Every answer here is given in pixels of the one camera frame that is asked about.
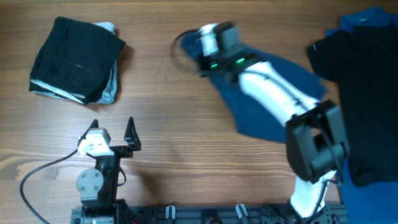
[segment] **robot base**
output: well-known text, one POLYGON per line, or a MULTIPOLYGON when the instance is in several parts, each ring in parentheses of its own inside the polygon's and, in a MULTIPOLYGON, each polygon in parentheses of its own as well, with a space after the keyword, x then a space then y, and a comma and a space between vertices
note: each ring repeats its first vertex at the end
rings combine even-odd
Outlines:
MULTIPOLYGON (((280 214, 292 213, 288 204, 268 204, 262 206, 247 206, 247 220, 243 222, 238 218, 235 207, 177 207, 175 219, 166 219, 166 208, 130 206, 139 220, 137 224, 202 224, 201 212, 212 208, 224 224, 285 224, 284 220, 277 218, 280 214)), ((80 223, 81 210, 72 210, 71 224, 80 223)), ((348 223, 345 205, 326 203, 323 212, 311 224, 346 224, 348 223)))

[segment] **black cloth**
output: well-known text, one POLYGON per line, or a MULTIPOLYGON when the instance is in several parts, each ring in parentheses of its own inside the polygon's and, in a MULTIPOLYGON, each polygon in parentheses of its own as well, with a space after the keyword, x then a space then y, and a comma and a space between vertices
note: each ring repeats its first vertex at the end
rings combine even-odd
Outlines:
MULTIPOLYGON (((96 102, 125 44, 100 26, 58 17, 36 57, 30 79, 72 93, 85 105, 96 102)), ((29 91, 49 90, 30 82, 29 91)))
POLYGON ((314 72, 338 83, 355 185, 398 181, 398 30, 340 30, 308 47, 314 72))

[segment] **wooden table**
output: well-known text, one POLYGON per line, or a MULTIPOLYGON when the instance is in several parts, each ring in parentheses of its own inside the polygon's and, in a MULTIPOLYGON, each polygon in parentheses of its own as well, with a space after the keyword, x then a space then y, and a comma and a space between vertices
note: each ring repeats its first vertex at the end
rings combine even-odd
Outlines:
MULTIPOLYGON (((127 119, 135 119, 142 151, 122 160, 127 183, 118 190, 129 205, 286 202, 295 174, 285 146, 236 133, 232 115, 209 81, 170 63, 170 44, 187 29, 233 20, 245 43, 310 69, 307 45, 324 37, 327 28, 337 27, 338 16, 375 5, 298 0, 64 2, 0 5, 0 223, 39 223, 19 195, 21 179, 72 152, 95 118, 109 131, 112 145, 125 144, 127 119), (82 106, 28 91, 35 56, 57 16, 110 21, 127 42, 118 61, 121 85, 114 105, 82 106)), ((390 10, 392 4, 382 5, 390 10)), ((337 100, 334 86, 325 84, 330 89, 326 98, 337 100)), ((80 205, 76 178, 93 166, 89 157, 73 156, 34 174, 25 194, 50 223, 68 223, 70 210, 80 205)), ((339 201, 335 187, 327 200, 339 201)))

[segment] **shirt sleeve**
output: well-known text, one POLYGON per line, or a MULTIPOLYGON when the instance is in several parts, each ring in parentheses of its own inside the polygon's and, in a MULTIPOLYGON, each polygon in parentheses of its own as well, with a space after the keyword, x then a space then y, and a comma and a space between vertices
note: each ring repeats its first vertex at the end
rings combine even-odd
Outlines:
POLYGON ((317 75, 332 82, 339 80, 343 71, 342 58, 349 51, 350 36, 339 30, 307 48, 312 69, 317 75))

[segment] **dark blue cloth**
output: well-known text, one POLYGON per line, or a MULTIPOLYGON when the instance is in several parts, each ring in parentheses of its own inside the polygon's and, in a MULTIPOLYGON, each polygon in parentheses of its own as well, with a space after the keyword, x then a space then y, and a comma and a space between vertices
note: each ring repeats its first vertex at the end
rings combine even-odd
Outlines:
MULTIPOLYGON (((199 38, 200 34, 188 34, 181 41, 182 48, 193 60, 197 60, 202 53, 199 38)), ((325 93, 320 79, 303 67, 250 47, 246 50, 268 59, 281 76, 305 94, 320 99, 325 93)), ((245 95, 237 85, 230 83, 222 75, 212 75, 210 81, 231 110, 239 133, 270 141, 285 142, 284 128, 260 103, 245 95)))
MULTIPOLYGON (((384 27, 390 23, 398 27, 398 14, 390 15, 380 7, 373 7, 341 17, 340 29, 352 33, 354 26, 384 27)), ((335 31, 337 29, 330 29, 326 35, 332 35, 335 31)), ((348 162, 343 167, 343 175, 345 183, 340 187, 340 194, 347 208, 349 223, 398 223, 398 182, 379 182, 356 187, 350 176, 348 162)))

